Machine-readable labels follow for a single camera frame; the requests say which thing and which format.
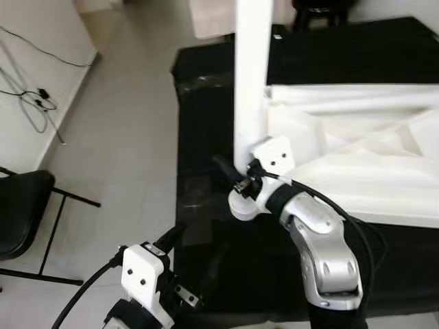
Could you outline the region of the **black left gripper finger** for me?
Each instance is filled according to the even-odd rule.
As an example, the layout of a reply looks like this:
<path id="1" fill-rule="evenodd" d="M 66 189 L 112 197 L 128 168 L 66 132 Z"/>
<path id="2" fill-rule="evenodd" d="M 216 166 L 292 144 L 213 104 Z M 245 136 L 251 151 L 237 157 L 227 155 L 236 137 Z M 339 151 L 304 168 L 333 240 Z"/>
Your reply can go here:
<path id="1" fill-rule="evenodd" d="M 174 226 L 166 233 L 163 233 L 163 235 L 154 242 L 154 246 L 159 250 L 162 250 L 163 253 L 171 252 L 182 238 L 182 235 L 184 235 L 185 230 L 186 225 Z"/>
<path id="2" fill-rule="evenodd" d="M 230 245 L 228 243 L 224 243 L 219 246 L 219 248 L 216 250 L 216 253 L 213 255 L 213 257 L 211 257 L 206 268 L 206 273 L 204 273 L 204 277 L 200 283 L 201 299 L 210 299 L 215 293 L 217 283 L 220 281 L 219 278 L 220 273 L 222 272 L 222 264 L 226 255 L 228 254 L 229 248 Z"/>

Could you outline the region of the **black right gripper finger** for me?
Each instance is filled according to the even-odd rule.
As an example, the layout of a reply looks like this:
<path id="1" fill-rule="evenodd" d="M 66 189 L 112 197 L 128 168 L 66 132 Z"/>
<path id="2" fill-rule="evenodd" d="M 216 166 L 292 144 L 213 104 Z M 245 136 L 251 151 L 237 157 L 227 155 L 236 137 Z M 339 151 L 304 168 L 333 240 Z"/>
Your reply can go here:
<path id="1" fill-rule="evenodd" d="M 223 156 L 213 156 L 213 163 L 229 182 L 240 182 L 241 173 Z"/>

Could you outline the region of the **white plastic table leg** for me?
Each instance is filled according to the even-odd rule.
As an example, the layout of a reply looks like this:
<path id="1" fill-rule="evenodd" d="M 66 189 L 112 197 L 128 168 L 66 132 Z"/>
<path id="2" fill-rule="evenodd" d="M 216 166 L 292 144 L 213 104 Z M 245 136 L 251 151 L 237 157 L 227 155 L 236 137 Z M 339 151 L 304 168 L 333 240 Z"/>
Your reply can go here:
<path id="1" fill-rule="evenodd" d="M 308 103 L 303 106 L 291 106 L 299 112 L 308 113 L 347 113 L 370 112 L 370 110 L 393 110 L 405 108 L 430 108 L 437 106 L 437 96 L 388 96 L 351 98 L 322 103 Z"/>
<path id="2" fill-rule="evenodd" d="M 437 92 L 435 84 L 313 84 L 272 85 L 266 96 L 275 101 L 326 101 L 378 96 L 396 96 L 415 92 Z"/>
<path id="3" fill-rule="evenodd" d="M 236 0 L 233 165 L 247 171 L 252 148 L 267 136 L 265 88 L 270 57 L 274 0 Z"/>

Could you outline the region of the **white plastic children table top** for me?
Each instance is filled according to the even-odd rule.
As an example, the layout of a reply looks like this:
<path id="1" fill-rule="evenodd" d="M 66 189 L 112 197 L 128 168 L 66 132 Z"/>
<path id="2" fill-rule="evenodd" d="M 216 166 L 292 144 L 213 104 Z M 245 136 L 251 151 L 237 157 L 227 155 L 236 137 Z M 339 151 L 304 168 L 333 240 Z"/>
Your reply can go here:
<path id="1" fill-rule="evenodd" d="M 285 136 L 288 178 L 369 223 L 439 228 L 439 103 L 430 108 L 308 113 L 265 94 L 267 136 Z"/>

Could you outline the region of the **white patterned cloth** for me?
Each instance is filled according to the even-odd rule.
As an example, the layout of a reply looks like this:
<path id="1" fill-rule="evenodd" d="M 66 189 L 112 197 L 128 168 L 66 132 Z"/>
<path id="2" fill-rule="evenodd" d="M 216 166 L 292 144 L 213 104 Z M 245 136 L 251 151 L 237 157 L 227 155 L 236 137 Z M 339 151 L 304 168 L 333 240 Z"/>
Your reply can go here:
<path id="1" fill-rule="evenodd" d="M 236 0 L 188 0 L 196 38 L 206 40 L 232 34 L 236 27 Z"/>

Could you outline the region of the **black folding chair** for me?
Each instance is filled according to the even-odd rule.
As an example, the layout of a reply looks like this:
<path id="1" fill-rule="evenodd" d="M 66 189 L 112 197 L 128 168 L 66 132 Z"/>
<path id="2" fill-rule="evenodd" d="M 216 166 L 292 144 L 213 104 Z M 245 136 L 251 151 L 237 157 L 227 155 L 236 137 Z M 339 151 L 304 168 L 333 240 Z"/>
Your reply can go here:
<path id="1" fill-rule="evenodd" d="M 4 177 L 0 178 L 0 261 L 18 258 L 34 244 L 50 198 L 53 194 L 62 197 L 38 272 L 28 273 L 0 267 L 0 276 L 74 286 L 84 285 L 82 280 L 45 275 L 44 270 L 66 201 L 74 199 L 96 208 L 101 208 L 102 204 L 57 188 L 56 177 L 47 170 L 15 173 L 6 167 L 0 167 L 0 173 L 4 174 Z"/>

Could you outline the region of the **black round stool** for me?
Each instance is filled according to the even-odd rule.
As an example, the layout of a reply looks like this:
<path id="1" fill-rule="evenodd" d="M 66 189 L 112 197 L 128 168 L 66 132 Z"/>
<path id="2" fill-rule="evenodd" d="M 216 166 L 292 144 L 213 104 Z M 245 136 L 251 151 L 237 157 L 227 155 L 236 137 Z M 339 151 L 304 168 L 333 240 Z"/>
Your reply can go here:
<path id="1" fill-rule="evenodd" d="M 355 0 L 291 0 L 295 19 L 293 32 L 308 31 L 312 19 L 326 19 L 328 26 L 348 25 L 349 10 Z"/>

